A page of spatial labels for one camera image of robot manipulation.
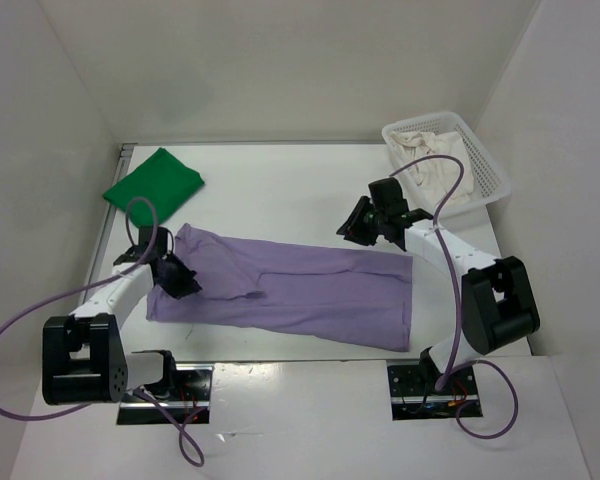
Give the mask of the lavender t shirt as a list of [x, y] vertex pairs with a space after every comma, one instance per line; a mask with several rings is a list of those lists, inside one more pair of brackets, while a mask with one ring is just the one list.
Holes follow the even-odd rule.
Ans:
[[175, 254], [202, 289], [175, 299], [148, 295], [147, 318], [258, 328], [406, 352], [412, 318], [412, 259], [374, 250], [240, 239], [189, 224]]

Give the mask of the green t shirt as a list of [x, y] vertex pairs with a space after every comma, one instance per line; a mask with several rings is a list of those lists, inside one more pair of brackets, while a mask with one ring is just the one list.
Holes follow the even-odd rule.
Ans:
[[159, 148], [102, 197], [121, 211], [125, 211], [134, 198], [146, 198], [155, 209], [158, 223], [163, 224], [204, 185], [199, 172], [185, 166], [168, 150]]

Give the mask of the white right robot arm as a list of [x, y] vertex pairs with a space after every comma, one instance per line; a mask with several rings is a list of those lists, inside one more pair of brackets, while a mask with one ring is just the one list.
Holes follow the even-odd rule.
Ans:
[[423, 209], [400, 200], [381, 208], [363, 196], [337, 234], [362, 246], [379, 237], [426, 261], [452, 282], [454, 331], [420, 355], [419, 382], [440, 393], [454, 373], [504, 346], [535, 333], [540, 317], [524, 263], [497, 258], [443, 228]]

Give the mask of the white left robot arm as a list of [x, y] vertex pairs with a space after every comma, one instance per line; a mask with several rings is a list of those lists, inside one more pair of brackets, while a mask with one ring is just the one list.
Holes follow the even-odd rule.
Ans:
[[140, 387], [160, 400], [180, 385], [173, 354], [150, 349], [126, 354], [120, 330], [154, 287], [179, 300], [202, 287], [177, 256], [166, 254], [138, 267], [119, 256], [113, 281], [67, 316], [52, 317], [42, 332], [42, 393], [49, 405], [118, 403]]

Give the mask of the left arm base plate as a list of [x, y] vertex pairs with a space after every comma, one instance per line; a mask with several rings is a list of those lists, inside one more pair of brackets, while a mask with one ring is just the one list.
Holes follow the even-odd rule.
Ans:
[[[192, 424], [208, 424], [213, 364], [177, 363], [171, 384], [151, 384], [147, 393], [178, 423], [192, 415]], [[119, 426], [166, 425], [168, 420], [150, 401], [129, 392], [119, 404]]]

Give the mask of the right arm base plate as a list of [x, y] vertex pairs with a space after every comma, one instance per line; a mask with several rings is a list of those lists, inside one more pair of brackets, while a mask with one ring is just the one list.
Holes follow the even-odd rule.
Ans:
[[392, 419], [394, 421], [482, 417], [472, 368], [453, 374], [438, 392], [423, 379], [418, 363], [388, 361], [386, 365]]

